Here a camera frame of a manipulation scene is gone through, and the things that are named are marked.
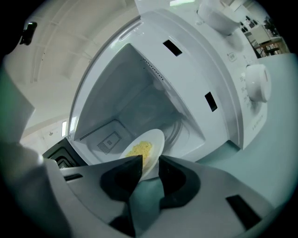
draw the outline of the white plate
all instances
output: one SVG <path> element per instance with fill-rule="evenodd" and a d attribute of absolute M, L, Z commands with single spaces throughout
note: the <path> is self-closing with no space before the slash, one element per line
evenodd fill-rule
<path fill-rule="evenodd" d="M 158 162 L 158 158 L 161 156 L 164 147 L 164 134 L 159 129 L 153 129 L 145 132 L 136 138 L 130 145 L 123 151 L 120 156 L 120 159 L 125 158 L 126 155 L 132 150 L 132 148 L 139 144 L 141 141 L 148 141 L 152 144 L 152 148 L 149 151 L 149 156 L 145 160 L 145 164 L 143 166 L 142 178 L 150 173 L 153 167 Z"/>

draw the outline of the black slot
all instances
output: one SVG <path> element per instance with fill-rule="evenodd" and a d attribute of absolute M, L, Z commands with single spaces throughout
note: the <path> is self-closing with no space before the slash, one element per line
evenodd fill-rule
<path fill-rule="evenodd" d="M 211 111 L 214 112 L 217 109 L 217 105 L 216 105 L 216 103 L 214 101 L 214 98 L 213 98 L 211 92 L 207 93 L 205 95 L 205 98 L 206 98 L 206 100 L 207 100 L 207 102 L 208 102 L 208 104 L 209 104 L 209 106 L 211 108 Z"/>
<path fill-rule="evenodd" d="M 78 178 L 83 178 L 83 176 L 79 173 L 64 176 L 65 181 L 71 181 L 71 180 L 78 179 Z"/>
<path fill-rule="evenodd" d="M 163 43 L 175 56 L 182 54 L 182 51 L 178 49 L 177 46 L 174 45 L 173 42 L 167 40 Z"/>
<path fill-rule="evenodd" d="M 228 197 L 226 200 L 247 230 L 261 221 L 261 218 L 239 195 Z"/>

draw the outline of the scrambled egg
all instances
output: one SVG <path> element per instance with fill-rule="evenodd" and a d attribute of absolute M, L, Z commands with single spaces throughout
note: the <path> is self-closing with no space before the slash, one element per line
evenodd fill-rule
<path fill-rule="evenodd" d="M 143 156 L 143 165 L 145 163 L 146 158 L 149 156 L 149 152 L 152 148 L 152 144 L 148 141 L 141 141 L 139 144 L 135 145 L 132 150 L 126 155 L 126 157 L 134 156 L 134 155 L 142 155 Z"/>

